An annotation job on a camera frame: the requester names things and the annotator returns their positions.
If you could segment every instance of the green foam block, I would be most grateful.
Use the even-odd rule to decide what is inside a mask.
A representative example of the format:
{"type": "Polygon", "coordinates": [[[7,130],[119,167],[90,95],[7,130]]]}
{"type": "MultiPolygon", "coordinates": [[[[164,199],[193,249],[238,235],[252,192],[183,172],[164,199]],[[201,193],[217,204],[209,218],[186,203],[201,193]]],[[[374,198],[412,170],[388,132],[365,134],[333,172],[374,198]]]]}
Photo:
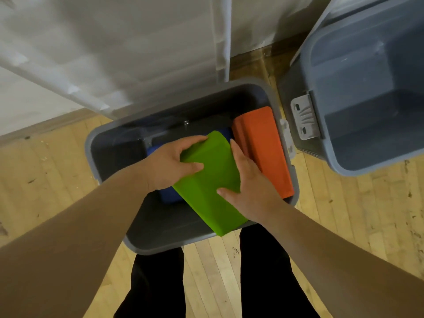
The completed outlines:
{"type": "Polygon", "coordinates": [[[240,173],[230,144],[220,132],[213,131],[207,140],[183,151],[180,161],[204,164],[202,171],[182,178],[173,188],[217,235],[221,237],[247,221],[216,192],[220,187],[240,192],[240,173]]]}

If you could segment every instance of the blue-gray storage bin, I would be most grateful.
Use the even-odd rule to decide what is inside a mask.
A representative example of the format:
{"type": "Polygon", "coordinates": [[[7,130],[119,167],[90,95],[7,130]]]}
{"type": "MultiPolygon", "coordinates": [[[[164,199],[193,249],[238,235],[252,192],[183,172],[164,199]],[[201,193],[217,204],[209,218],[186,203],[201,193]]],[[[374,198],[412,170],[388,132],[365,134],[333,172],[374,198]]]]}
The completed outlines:
{"type": "MultiPolygon", "coordinates": [[[[299,185],[289,157],[289,150],[294,152],[294,149],[286,145],[273,90],[256,78],[194,90],[152,109],[102,125],[89,134],[86,156],[94,177],[102,183],[120,169],[146,158],[147,150],[154,145],[231,127],[235,117],[265,106],[273,110],[295,191],[294,196],[285,200],[295,205],[299,185]],[[197,126],[181,127],[187,123],[197,126]]],[[[124,242],[132,251],[148,255],[214,235],[185,201],[166,204],[155,191],[144,199],[124,242]]]]}
{"type": "Polygon", "coordinates": [[[357,176],[424,153],[424,0],[315,31],[278,83],[294,144],[357,176]]]}

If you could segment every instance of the blue block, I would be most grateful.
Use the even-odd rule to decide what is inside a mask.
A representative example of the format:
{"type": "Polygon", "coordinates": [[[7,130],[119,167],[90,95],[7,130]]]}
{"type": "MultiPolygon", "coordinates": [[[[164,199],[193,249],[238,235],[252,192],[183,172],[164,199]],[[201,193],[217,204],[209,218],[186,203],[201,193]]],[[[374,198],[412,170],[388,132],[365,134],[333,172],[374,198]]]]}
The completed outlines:
{"type": "MultiPolygon", "coordinates": [[[[230,127],[223,128],[223,129],[220,129],[218,131],[225,137],[225,139],[228,142],[230,141],[231,138],[234,138],[233,132],[231,131],[230,127]]],[[[147,156],[149,156],[151,153],[153,153],[155,150],[157,150],[162,145],[163,144],[149,147],[147,149],[147,156]]],[[[167,187],[166,189],[160,189],[159,194],[160,194],[160,197],[162,199],[162,202],[165,203],[165,204],[172,204],[172,203],[175,203],[175,202],[178,202],[178,201],[183,201],[183,198],[177,193],[177,191],[174,190],[174,188],[172,186],[167,187]]]]}

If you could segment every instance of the wooden floor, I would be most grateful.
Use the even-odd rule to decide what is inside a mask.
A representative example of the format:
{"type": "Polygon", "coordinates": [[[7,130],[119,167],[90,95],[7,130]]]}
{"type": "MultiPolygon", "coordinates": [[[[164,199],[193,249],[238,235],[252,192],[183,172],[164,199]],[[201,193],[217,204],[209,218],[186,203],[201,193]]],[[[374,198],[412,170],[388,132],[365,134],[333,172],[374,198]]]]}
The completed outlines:
{"type": "MultiPolygon", "coordinates": [[[[255,76],[275,89],[275,75],[294,52],[236,67],[231,78],[255,76]]],[[[104,117],[21,139],[0,148],[0,246],[74,203],[97,185],[84,140],[104,117]]],[[[357,178],[341,177],[319,159],[292,160],[300,184],[297,207],[374,255],[424,278],[424,156],[357,178]]],[[[241,317],[239,232],[184,247],[187,317],[241,317]]],[[[123,244],[85,317],[112,317],[130,287],[135,255],[123,244]]],[[[300,270],[293,270],[321,317],[330,317],[300,270]]]]}

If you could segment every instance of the black pants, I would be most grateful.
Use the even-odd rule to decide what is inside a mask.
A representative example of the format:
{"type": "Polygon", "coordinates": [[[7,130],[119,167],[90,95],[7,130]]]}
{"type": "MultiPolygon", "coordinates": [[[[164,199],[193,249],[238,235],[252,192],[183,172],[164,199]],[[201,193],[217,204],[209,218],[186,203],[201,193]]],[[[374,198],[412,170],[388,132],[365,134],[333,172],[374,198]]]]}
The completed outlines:
{"type": "MultiPolygon", "coordinates": [[[[240,233],[243,317],[317,317],[293,275],[290,259],[259,224],[240,233]]],[[[185,317],[184,254],[181,248],[137,255],[131,290],[115,318],[185,317]]]]}

